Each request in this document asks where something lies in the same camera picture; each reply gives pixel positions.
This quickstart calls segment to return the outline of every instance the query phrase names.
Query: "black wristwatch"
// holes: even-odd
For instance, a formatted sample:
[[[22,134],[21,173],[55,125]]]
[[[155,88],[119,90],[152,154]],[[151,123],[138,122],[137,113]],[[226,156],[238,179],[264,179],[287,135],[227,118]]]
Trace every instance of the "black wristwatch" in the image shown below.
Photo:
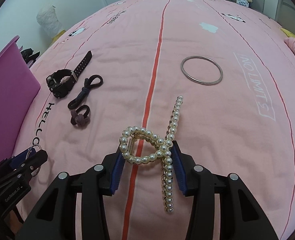
[[[80,64],[75,68],[75,70],[70,69],[60,69],[54,72],[52,75],[46,78],[46,83],[56,98],[64,98],[73,88],[74,84],[77,82],[79,76],[89,64],[92,58],[91,51],[88,51],[86,56],[80,62]],[[62,78],[69,77],[64,83],[60,83]]]

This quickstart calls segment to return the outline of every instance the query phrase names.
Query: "cartoon print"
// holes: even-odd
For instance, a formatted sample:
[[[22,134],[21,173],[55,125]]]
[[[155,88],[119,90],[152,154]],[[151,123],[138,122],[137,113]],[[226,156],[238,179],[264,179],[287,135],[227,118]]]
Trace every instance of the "cartoon print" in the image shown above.
[[[84,31],[84,30],[85,30],[85,28],[80,28],[80,29],[78,29],[78,30],[76,30],[76,31],[73,31],[73,32],[71,32],[71,33],[69,34],[69,37],[74,36],[74,35],[77,35],[77,34],[81,33],[81,32]]]
[[[240,17],[238,17],[238,16],[233,16],[233,15],[231,15],[231,14],[225,14],[225,13],[222,13],[224,16],[226,16],[226,17],[230,17],[231,19],[233,19],[233,20],[237,20],[237,21],[239,21],[239,22],[245,22],[245,21],[243,21],[242,20],[242,18],[240,18]]]

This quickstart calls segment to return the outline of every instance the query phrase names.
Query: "pink bedsheet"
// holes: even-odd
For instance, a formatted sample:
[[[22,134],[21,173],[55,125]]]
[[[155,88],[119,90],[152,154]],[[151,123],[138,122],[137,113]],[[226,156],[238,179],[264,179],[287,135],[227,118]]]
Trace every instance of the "pink bedsheet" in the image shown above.
[[[126,127],[146,121],[148,129],[165,135],[176,97],[183,95],[175,136],[182,152],[212,173],[239,174],[278,237],[286,239],[295,229],[295,56],[280,28],[261,13],[225,0],[124,0],[73,26],[32,67],[41,90],[14,154],[39,141],[49,159],[19,203],[23,217],[59,172],[84,172],[115,152]],[[89,50],[93,57],[79,82],[64,99],[56,99],[46,77],[74,69]],[[192,55],[217,62],[222,82],[203,86],[188,80],[180,63]],[[205,81],[219,77],[214,65],[198,59],[187,61],[185,69]],[[91,108],[91,120],[80,129],[71,125],[67,104],[93,74],[104,84],[83,102]],[[145,143],[142,155],[152,151]],[[162,239],[165,234],[185,239],[192,198],[185,198],[175,182],[175,212],[169,215],[159,162],[141,165],[137,172],[133,168],[125,164],[116,194],[104,198],[111,239]],[[79,209],[78,201],[77,239]],[[218,239],[219,223],[214,235]]]

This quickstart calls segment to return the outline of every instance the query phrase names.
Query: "key ring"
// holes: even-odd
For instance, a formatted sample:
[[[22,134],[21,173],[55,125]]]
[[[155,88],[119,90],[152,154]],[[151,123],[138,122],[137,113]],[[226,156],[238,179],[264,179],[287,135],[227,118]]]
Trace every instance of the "key ring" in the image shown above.
[[[29,156],[30,156],[30,153],[32,152],[31,151],[31,149],[34,147],[34,146],[38,146],[39,148],[40,148],[40,150],[42,150],[42,148],[41,148],[41,146],[39,145],[39,144],[33,144],[29,149],[28,149],[28,152],[27,152],[27,155],[26,155],[26,157],[25,157],[25,160],[27,160],[28,158],[29,158]],[[32,173],[31,173],[31,175],[32,175],[32,177],[35,177],[39,172],[40,172],[40,169],[41,169],[41,166],[40,167],[38,167],[35,171],[36,171],[36,173],[33,175]]]
[[[189,60],[189,59],[192,59],[192,58],[200,58],[200,59],[205,59],[205,60],[208,60],[209,62],[212,62],[214,65],[216,65],[216,67],[218,68],[218,70],[220,70],[220,78],[217,80],[217,81],[213,81],[213,82],[205,82],[205,81],[201,81],[201,80],[198,80],[196,78],[193,78],[191,77],[183,68],[183,65],[184,63]],[[183,74],[189,79],[189,80],[192,80],[193,82],[196,82],[196,83],[199,83],[201,85],[206,85],[206,86],[211,86],[211,85],[216,85],[218,83],[220,83],[223,79],[223,70],[221,69],[221,67],[219,66],[219,64],[217,64],[214,60],[211,60],[210,58],[207,58],[207,57],[202,57],[202,56],[190,56],[190,57],[187,57],[185,59],[182,60],[182,63],[181,63],[181,71],[183,72]]]

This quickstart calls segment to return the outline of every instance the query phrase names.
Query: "pink storage box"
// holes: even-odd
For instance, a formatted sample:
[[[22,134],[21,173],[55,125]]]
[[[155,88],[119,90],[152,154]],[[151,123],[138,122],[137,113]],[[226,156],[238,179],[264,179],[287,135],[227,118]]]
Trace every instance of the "pink storage box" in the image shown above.
[[[0,161],[10,158],[25,115],[40,90],[14,37],[0,52]]]

